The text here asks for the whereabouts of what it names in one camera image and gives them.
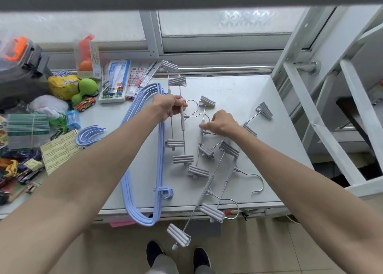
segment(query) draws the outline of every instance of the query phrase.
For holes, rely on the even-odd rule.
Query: gray pants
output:
[[[178,269],[172,258],[159,255],[154,261],[153,267],[146,274],[178,274]],[[195,274],[215,274],[215,272],[212,268],[201,265],[195,270]]]

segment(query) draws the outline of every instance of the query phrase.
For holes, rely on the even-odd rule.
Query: white table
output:
[[[159,82],[167,90],[167,81],[165,79],[155,79],[152,82]],[[173,94],[179,94],[178,87],[171,87]],[[207,108],[206,114],[212,118],[213,114],[220,109],[230,112],[239,124],[243,124],[256,113],[256,107],[261,102],[266,102],[267,106],[274,114],[272,120],[268,120],[262,115],[255,117],[249,126],[258,134],[258,138],[280,152],[312,168],[310,160],[304,151],[301,141],[294,129],[290,117],[279,97],[279,94],[269,76],[230,76],[230,77],[199,77],[188,78],[187,87],[181,87],[182,96],[185,99],[194,99],[199,101],[201,95],[204,95],[216,102],[214,109]],[[189,107],[185,113],[191,115],[196,110],[194,102],[188,102]],[[97,124],[107,129],[106,133],[111,133],[121,123],[131,102],[114,104],[96,104],[96,106],[82,112],[82,127]],[[185,143],[186,154],[193,154],[196,160],[197,145],[199,142],[199,123],[202,116],[190,118],[185,121]],[[174,138],[181,139],[182,131],[180,129],[180,116],[173,117]],[[132,136],[126,136],[128,144]],[[158,129],[154,129],[141,147],[138,155],[130,166],[134,202],[137,208],[143,213],[151,213],[154,203],[153,188],[156,184],[156,160],[157,160],[157,137]],[[166,121],[165,139],[171,139],[170,119]],[[212,148],[222,140],[220,136],[206,135],[203,137],[203,143]],[[199,167],[213,172],[222,156],[222,152],[215,149],[216,159],[209,162],[206,157],[199,157]],[[165,149],[165,170],[164,186],[170,186],[174,190],[172,199],[162,201],[162,212],[164,217],[182,216],[181,213],[187,213],[193,210],[194,204],[201,195],[201,191],[207,179],[199,177],[193,179],[187,175],[187,168],[183,164],[173,164],[173,155],[183,155],[183,148],[176,148],[173,152],[170,148]],[[212,183],[212,190],[220,195],[223,189],[225,179],[232,163],[232,156],[224,156],[219,166],[215,179]],[[259,174],[258,170],[241,152],[238,158],[237,166],[248,174]],[[224,198],[234,199],[241,208],[271,208],[283,206],[283,203],[265,182],[265,188],[260,193],[252,194],[252,190],[259,189],[261,182],[255,177],[249,177],[241,173],[233,173],[230,183],[227,185]],[[12,204],[0,207],[0,218],[9,214],[19,204],[28,198],[22,195]],[[206,196],[203,200],[208,204],[217,204],[218,200],[212,196]],[[222,202],[221,208],[233,208],[233,204]],[[99,212],[100,216],[107,216],[105,221],[123,221],[127,220],[127,214],[122,199],[120,184],[115,188],[109,199]]]

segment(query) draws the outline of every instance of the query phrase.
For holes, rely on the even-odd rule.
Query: window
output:
[[[0,30],[12,30],[45,51],[72,50],[88,34],[102,49],[147,49],[138,11],[0,13]]]
[[[159,11],[164,52],[280,50],[304,7]],[[317,33],[307,40],[309,48]]]

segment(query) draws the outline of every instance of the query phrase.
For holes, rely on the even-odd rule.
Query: black shoe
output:
[[[146,259],[150,267],[153,267],[154,260],[157,258],[158,255],[161,255],[161,254],[165,255],[164,251],[155,241],[150,241],[147,244]]]
[[[194,272],[201,265],[211,267],[209,256],[203,248],[198,247],[194,250],[193,265]]]

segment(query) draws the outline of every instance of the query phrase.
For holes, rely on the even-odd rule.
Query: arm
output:
[[[324,252],[350,274],[383,272],[383,221],[365,202],[271,148],[225,111],[201,128],[232,139]]]
[[[93,222],[151,131],[184,102],[156,95],[130,121],[55,170],[0,222],[2,273],[47,273]]]

